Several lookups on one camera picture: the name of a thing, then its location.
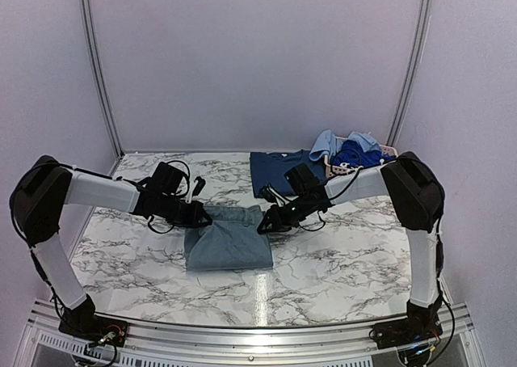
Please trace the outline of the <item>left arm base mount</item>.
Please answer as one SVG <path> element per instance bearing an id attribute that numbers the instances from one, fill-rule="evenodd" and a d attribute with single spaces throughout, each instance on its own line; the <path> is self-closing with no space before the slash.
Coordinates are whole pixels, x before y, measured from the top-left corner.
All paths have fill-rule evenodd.
<path id="1" fill-rule="evenodd" d="M 117 348 L 124 346 L 128 335 L 128 323 L 123 320 L 93 315 L 85 324 L 79 321 L 69 312 L 60 313 L 59 331 L 66 335 L 87 340 L 89 346 L 98 347 L 112 345 Z"/>

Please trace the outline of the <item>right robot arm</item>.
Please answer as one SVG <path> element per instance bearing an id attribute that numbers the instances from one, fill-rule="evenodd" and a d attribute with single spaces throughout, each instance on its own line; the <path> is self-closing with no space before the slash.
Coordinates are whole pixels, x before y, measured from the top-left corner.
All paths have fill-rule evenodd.
<path id="1" fill-rule="evenodd" d="M 335 175 L 318 182 L 305 164 L 285 174 L 296 194 L 278 205 L 272 194 L 271 207 L 257 231 L 259 234 L 287 232 L 300 226 L 307 216 L 326 212 L 335 205 L 375 196 L 388 196 L 410 245 L 411 289 L 406 318 L 400 333 L 416 341 L 431 329 L 443 303 L 439 278 L 443 270 L 440 225 L 445 191 L 435 174 L 414 153 L 405 152 L 376 167 L 359 167 L 348 175 Z"/>

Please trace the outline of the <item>light blue denim jeans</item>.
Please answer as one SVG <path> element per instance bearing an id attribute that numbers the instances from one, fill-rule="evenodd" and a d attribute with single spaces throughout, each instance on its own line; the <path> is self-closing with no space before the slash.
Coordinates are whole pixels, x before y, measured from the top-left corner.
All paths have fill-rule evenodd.
<path id="1" fill-rule="evenodd" d="M 274 261 L 265 234 L 257 229 L 263 219 L 258 205 L 248 208 L 208 206 L 212 224 L 187 229 L 184 256 L 188 271 L 269 269 Z"/>

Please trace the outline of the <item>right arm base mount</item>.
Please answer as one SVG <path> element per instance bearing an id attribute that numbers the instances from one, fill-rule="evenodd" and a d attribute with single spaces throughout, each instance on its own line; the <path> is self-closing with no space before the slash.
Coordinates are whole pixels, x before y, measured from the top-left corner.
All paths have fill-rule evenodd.
<path id="1" fill-rule="evenodd" d="M 413 317 L 376 323 L 368 336 L 379 349 L 386 349 L 436 340 L 442 334 L 443 328 L 438 318 L 432 318 L 428 324 L 424 324 L 419 318 Z"/>

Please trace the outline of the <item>dark blue t-shirt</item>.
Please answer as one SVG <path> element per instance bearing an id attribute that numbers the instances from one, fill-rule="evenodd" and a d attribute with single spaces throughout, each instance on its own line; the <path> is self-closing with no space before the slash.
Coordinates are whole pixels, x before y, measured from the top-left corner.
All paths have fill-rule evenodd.
<path id="1" fill-rule="evenodd" d="M 285 179 L 284 174 L 293 167 L 305 163 L 319 181 L 326 179 L 326 168 L 323 162 L 309 159 L 308 150 L 297 152 L 250 152 L 250 177 L 255 198 L 262 198 L 261 189 L 267 184 L 281 195 L 293 196 L 294 191 Z"/>

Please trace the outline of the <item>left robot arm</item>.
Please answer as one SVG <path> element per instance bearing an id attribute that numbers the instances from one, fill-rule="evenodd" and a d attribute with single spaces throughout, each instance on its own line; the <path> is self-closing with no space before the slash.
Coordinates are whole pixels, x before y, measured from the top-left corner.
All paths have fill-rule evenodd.
<path id="1" fill-rule="evenodd" d="M 161 162 L 140 181 L 114 179 L 72 167 L 43 155 L 15 185 L 9 199 L 15 232 L 27 244 L 37 272 L 51 288 L 60 313 L 61 330 L 93 339 L 117 328 L 96 313 L 61 243 L 61 215 L 66 205 L 112 209 L 153 221 L 160 217 L 171 227 L 201 228 L 212 218 L 197 200 L 178 191 L 188 176 Z"/>

